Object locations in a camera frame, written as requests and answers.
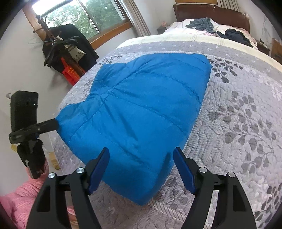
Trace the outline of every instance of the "gray bedspread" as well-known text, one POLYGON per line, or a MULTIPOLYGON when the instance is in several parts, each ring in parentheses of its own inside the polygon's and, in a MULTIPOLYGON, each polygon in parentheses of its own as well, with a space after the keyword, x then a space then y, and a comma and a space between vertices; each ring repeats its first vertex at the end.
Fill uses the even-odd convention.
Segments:
MULTIPOLYGON (((94 66, 69 92, 59 110, 86 99, 98 70, 158 52, 202 53, 213 68, 204 102, 183 149, 211 172, 236 173, 250 201, 258 228, 270 221, 282 200, 282 73, 268 63, 225 46, 195 41, 162 41, 116 49, 94 66)), ((64 173, 83 164, 60 137, 50 134, 64 173)), ((103 229, 181 228, 193 202, 174 167, 158 194, 138 206, 105 183, 90 197, 103 229)), ((214 192, 205 228, 212 225, 214 192)))

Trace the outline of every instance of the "blue puffer jacket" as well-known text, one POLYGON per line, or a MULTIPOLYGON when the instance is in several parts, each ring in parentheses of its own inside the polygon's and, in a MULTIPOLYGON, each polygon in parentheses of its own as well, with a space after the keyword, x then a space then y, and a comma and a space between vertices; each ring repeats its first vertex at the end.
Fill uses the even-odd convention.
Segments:
POLYGON ((58 133, 85 164, 107 147, 103 181, 143 205, 169 175, 173 149, 189 137, 211 68, 203 55, 180 53, 103 65, 87 99, 58 115, 58 133))

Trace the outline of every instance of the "window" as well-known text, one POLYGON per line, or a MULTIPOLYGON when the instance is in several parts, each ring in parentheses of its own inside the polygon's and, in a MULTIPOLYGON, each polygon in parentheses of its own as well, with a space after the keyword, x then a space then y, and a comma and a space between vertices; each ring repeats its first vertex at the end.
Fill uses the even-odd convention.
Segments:
POLYGON ((39 0, 32 8, 49 27, 74 24, 87 39, 128 21, 117 0, 39 0))

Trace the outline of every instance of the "wooden window sill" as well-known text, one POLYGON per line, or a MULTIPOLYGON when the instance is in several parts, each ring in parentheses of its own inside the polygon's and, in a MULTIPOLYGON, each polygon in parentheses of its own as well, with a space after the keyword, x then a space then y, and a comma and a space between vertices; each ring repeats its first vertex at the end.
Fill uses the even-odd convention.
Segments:
POLYGON ((94 50, 96 50, 97 48, 99 48, 101 45, 105 44, 107 41, 109 41, 110 39, 114 38, 115 36, 117 36, 118 34, 130 29, 131 27, 133 27, 132 23, 130 21, 124 21, 118 25, 115 25, 114 28, 110 28, 107 29, 105 31, 103 31, 100 34, 97 34, 96 36, 94 36, 93 41, 90 42, 91 46, 93 47, 94 50))

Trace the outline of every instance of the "curtain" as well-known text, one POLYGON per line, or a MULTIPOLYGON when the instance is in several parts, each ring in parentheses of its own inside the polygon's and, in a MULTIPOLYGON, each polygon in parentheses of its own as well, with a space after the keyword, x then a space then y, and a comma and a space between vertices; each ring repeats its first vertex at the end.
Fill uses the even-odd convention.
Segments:
POLYGON ((218 7, 235 10, 240 12, 238 3, 236 0, 217 0, 218 7))
POLYGON ((148 26, 134 0, 119 0, 139 37, 151 35, 148 26))

